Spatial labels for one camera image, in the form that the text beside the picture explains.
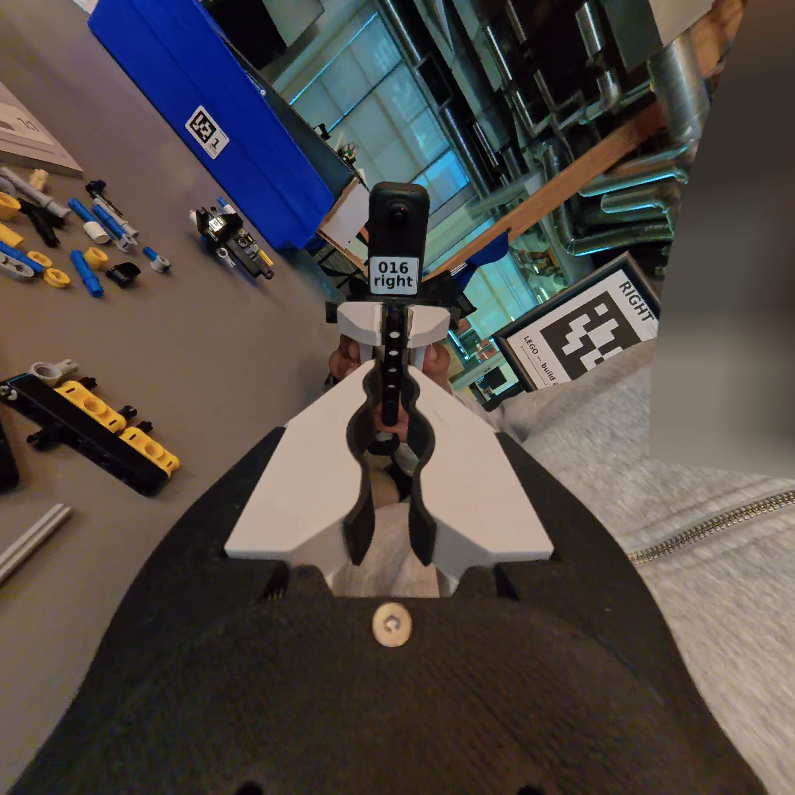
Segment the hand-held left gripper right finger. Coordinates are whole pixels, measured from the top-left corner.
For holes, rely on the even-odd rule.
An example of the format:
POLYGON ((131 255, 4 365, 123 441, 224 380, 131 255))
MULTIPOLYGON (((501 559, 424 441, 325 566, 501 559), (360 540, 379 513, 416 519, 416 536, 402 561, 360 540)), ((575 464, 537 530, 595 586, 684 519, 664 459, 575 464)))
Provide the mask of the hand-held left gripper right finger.
POLYGON ((554 547, 503 448, 479 416, 414 366, 406 369, 407 444, 417 457, 410 542, 441 591, 469 569, 548 561, 554 547))

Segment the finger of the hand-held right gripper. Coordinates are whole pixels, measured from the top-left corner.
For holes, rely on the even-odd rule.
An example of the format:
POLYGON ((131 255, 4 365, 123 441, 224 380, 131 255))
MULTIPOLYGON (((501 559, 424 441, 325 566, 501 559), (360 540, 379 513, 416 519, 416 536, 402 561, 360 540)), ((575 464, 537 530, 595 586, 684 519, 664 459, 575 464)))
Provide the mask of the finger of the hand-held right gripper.
POLYGON ((411 366, 423 369, 428 348, 446 337, 450 320, 451 312, 447 308, 425 304, 408 307, 406 348, 411 366))
POLYGON ((383 345, 384 304, 382 302, 344 302, 336 308, 339 332, 359 344, 361 362, 373 358, 373 350, 383 345))

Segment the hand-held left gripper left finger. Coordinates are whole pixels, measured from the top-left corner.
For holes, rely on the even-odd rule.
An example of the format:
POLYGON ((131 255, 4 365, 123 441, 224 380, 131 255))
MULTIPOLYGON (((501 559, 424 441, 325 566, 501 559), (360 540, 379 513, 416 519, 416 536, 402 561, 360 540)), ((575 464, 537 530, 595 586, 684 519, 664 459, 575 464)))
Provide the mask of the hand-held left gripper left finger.
POLYGON ((364 453, 376 436, 375 362, 363 364, 282 429, 265 470, 226 540, 231 559, 313 566, 330 588, 362 562, 374 508, 364 453))

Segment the black yellow lego assembly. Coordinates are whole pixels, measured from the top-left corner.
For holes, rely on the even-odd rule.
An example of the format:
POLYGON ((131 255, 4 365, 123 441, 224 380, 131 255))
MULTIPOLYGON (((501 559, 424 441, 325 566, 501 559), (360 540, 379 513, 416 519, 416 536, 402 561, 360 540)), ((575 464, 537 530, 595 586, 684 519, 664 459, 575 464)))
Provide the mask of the black yellow lego assembly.
POLYGON ((2 381, 2 403, 35 423, 26 440, 34 450, 66 446, 136 493, 158 495, 179 458, 153 438, 150 422, 135 422, 133 406, 116 410, 94 393, 94 378, 75 377, 78 370, 71 359, 34 363, 2 381))

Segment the person's right forearm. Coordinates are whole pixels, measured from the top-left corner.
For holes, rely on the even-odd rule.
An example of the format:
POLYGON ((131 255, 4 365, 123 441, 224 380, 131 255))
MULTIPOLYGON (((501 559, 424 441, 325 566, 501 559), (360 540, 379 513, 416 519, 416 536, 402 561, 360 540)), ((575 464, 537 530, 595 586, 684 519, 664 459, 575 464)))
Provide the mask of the person's right forearm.
POLYGON ((505 432, 519 443, 573 422, 575 430, 601 436, 601 428, 605 428, 621 439, 641 443, 648 452, 656 342, 634 345, 574 381, 508 398, 492 412, 473 398, 459 393, 453 396, 494 431, 505 432))

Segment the small black lego assembly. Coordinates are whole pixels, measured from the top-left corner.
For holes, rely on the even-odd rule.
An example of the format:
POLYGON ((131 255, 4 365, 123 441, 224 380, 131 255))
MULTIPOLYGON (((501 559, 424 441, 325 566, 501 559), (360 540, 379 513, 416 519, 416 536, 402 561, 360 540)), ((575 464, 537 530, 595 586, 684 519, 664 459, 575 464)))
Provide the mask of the small black lego assembly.
POLYGON ((240 268, 249 277, 273 278, 273 261, 245 228, 235 208, 218 198, 215 205, 191 210, 189 218, 204 249, 229 268, 240 268))

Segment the grey lego axle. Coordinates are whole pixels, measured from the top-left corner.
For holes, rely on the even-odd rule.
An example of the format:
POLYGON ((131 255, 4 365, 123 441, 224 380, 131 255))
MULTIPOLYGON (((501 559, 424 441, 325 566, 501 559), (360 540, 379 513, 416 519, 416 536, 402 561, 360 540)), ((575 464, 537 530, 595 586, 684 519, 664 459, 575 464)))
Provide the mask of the grey lego axle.
POLYGON ((1 553, 1 586, 58 530, 72 515, 63 503, 53 506, 1 553))

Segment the long black lego beam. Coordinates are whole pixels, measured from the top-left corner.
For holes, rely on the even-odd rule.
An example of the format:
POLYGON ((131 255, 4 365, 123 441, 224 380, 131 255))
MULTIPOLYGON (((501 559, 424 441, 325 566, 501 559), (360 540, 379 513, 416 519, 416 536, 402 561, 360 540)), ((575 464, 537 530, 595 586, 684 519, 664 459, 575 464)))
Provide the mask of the long black lego beam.
POLYGON ((19 471, 2 423, 0 428, 0 459, 0 489, 1 494, 5 494, 17 488, 19 471))

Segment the lego instruction booklet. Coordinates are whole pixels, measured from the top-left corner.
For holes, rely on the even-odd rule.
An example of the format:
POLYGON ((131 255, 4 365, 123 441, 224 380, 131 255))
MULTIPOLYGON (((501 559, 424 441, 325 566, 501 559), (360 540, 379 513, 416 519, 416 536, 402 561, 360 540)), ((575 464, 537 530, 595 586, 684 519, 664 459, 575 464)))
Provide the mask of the lego instruction booklet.
POLYGON ((1 84, 1 155, 2 164, 64 176, 84 174, 64 145, 5 84, 1 84))

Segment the person's right hand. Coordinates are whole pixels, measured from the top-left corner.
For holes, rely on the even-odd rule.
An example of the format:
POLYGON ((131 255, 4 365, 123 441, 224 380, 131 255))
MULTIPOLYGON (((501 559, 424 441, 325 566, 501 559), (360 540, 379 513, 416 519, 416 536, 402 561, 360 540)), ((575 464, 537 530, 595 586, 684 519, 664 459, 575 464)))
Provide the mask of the person's right hand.
MULTIPOLYGON (((424 375, 448 394, 453 393, 448 378, 450 362, 448 350, 441 343, 432 343, 425 351, 422 366, 424 375)), ((341 335, 339 346, 329 360, 330 375, 337 381, 341 381, 358 369, 361 364, 359 343, 346 335, 341 335)), ((403 407, 398 412, 398 420, 395 425, 383 423, 381 405, 373 409, 373 421, 377 431, 396 434, 400 442, 406 442, 410 418, 403 407)))

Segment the blue cloth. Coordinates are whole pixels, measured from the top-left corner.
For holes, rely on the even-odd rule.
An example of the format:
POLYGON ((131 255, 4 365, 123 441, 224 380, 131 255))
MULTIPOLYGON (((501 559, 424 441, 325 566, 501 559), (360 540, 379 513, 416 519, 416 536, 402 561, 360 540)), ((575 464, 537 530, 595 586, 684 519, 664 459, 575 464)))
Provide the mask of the blue cloth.
POLYGON ((509 232, 505 231, 482 249, 473 253, 454 273, 456 282, 464 289, 479 268, 496 263, 508 254, 509 243, 509 232))

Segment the framed black white marker sign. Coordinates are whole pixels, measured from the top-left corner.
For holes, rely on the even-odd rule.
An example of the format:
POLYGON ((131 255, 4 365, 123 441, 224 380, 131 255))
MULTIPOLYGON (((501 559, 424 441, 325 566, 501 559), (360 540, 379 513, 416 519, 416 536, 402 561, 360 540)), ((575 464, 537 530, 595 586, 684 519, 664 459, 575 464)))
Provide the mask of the framed black white marker sign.
POLYGON ((493 336, 526 391, 569 383, 658 334, 660 300, 626 252, 493 336))

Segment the wooden railing beam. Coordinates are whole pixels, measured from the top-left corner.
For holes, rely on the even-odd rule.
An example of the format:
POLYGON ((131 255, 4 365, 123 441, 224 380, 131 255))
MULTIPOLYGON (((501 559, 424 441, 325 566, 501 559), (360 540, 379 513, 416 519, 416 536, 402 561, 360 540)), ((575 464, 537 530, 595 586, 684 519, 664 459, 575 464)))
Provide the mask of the wooden railing beam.
MULTIPOLYGON (((707 13, 686 31, 689 36, 685 40, 691 44, 691 52, 696 58, 699 80, 719 74, 719 63, 735 38, 746 6, 747 2, 743 1, 709 2, 707 13)), ((509 242, 520 238, 587 184, 614 169, 621 160, 661 134, 661 131, 665 131, 673 142, 673 107, 673 100, 668 99, 659 87, 657 99, 651 105, 611 132, 472 242, 432 269, 424 280, 428 281, 439 273, 455 273, 503 234, 507 235, 509 242)))

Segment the silver ventilation pipes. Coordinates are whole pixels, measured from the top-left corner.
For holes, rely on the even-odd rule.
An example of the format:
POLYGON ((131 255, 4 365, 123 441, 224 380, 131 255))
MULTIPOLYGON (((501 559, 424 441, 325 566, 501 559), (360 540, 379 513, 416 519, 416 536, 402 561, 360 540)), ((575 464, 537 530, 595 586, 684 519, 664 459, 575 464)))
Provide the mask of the silver ventilation pipes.
POLYGON ((645 142, 566 188, 551 212, 573 256, 672 240, 709 109, 693 27, 715 2, 378 2, 481 197, 572 170, 651 106, 645 142))

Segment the blue storage bin with tag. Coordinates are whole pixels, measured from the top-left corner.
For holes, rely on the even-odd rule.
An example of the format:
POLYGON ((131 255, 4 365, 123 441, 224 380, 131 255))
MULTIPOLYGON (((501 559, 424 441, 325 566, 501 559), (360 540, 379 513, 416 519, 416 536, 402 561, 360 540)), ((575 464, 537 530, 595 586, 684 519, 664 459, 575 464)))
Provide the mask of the blue storage bin with tag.
POLYGON ((87 24, 271 248, 316 236, 332 191, 200 2, 101 1, 87 24))

